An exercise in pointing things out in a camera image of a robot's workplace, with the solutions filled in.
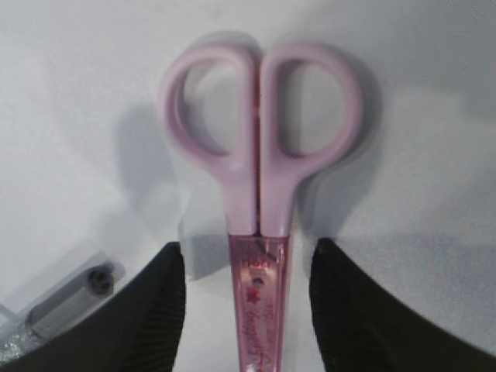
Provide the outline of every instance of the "translucent pink blade cover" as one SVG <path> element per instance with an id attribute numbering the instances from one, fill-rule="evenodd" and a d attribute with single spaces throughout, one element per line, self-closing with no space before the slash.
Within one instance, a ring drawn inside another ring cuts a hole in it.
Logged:
<path id="1" fill-rule="evenodd" d="M 281 372 L 289 238 L 230 236 L 242 372 Z"/>

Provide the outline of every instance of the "pink plastic handle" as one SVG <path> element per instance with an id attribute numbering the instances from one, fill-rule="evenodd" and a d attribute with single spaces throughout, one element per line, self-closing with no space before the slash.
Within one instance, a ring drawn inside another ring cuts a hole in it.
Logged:
<path id="1" fill-rule="evenodd" d="M 230 236 L 241 372 L 281 372 L 289 238 Z"/>
<path id="2" fill-rule="evenodd" d="M 340 85 L 346 105 L 342 127 L 323 149 L 303 157 L 283 152 L 277 139 L 277 79 L 287 62 L 318 64 Z M 329 48 L 289 43 L 269 52 L 260 71 L 260 228 L 263 236 L 287 236 L 294 192 L 307 176 L 334 164 L 352 146 L 362 120 L 362 94 L 354 73 Z"/>
<path id="3" fill-rule="evenodd" d="M 239 77 L 239 139 L 227 155 L 215 154 L 196 143 L 185 129 L 178 109 L 188 73 L 194 66 L 209 61 L 232 64 Z M 174 62 L 164 76 L 159 94 L 160 116 L 169 140 L 217 179 L 224 196 L 228 230 L 234 235 L 251 235 L 257 230 L 256 70 L 251 54 L 241 46 L 228 43 L 200 46 Z"/>

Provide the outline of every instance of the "scissor handle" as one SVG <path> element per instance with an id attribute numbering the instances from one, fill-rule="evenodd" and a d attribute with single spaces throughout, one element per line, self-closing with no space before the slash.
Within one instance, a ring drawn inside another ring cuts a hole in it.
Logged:
<path id="1" fill-rule="evenodd" d="M 283 65 L 298 60 L 317 64 L 330 73 L 341 87 L 346 107 L 341 129 L 327 146 L 310 155 L 292 157 L 284 153 L 277 138 L 277 80 Z M 265 55 L 260 70 L 260 97 L 260 229 L 262 236 L 288 236 L 298 184 L 338 161 L 356 139 L 362 120 L 362 93 L 347 63 L 328 47 L 289 43 Z"/>
<path id="2" fill-rule="evenodd" d="M 186 130 L 179 112 L 178 100 L 188 73 L 198 64 L 212 61 L 233 65 L 239 78 L 239 136 L 234 149 L 226 155 L 199 145 Z M 167 71 L 160 87 L 158 107 L 166 134 L 178 150 L 218 180 L 232 235 L 252 235 L 257 230 L 256 71 L 253 57 L 245 48 L 215 43 L 185 52 Z"/>

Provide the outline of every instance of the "scissors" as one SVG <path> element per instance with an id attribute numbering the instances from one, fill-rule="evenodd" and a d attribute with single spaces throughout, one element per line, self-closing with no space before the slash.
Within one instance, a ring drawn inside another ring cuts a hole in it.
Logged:
<path id="1" fill-rule="evenodd" d="M 216 61 L 233 65 L 239 79 L 239 138 L 227 154 L 197 143 L 179 109 L 191 69 Z M 317 64 L 331 74 L 345 102 L 337 135 L 322 149 L 302 157 L 285 153 L 277 138 L 277 81 L 282 67 L 295 61 Z M 209 172 L 222 190 L 242 372 L 282 371 L 295 190 L 303 179 L 334 164 L 350 149 L 360 130 L 362 111 L 362 93 L 352 70 L 339 55 L 315 43 L 278 46 L 263 56 L 260 68 L 247 48 L 211 43 L 186 51 L 164 75 L 159 112 L 168 139 Z"/>

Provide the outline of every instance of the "black ribbed material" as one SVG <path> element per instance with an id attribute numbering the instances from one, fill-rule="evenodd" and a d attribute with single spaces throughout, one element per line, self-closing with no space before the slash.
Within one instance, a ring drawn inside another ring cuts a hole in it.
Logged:
<path id="1" fill-rule="evenodd" d="M 330 239 L 315 250 L 310 300 L 327 372 L 496 371 L 493 356 L 404 306 Z"/>
<path id="2" fill-rule="evenodd" d="M 0 371 L 171 372 L 184 312 L 184 261 L 168 243 L 95 314 Z"/>
<path id="3" fill-rule="evenodd" d="M 341 280 L 337 262 L 329 262 L 321 240 L 310 277 L 312 321 L 327 371 L 395 371 L 389 353 Z"/>

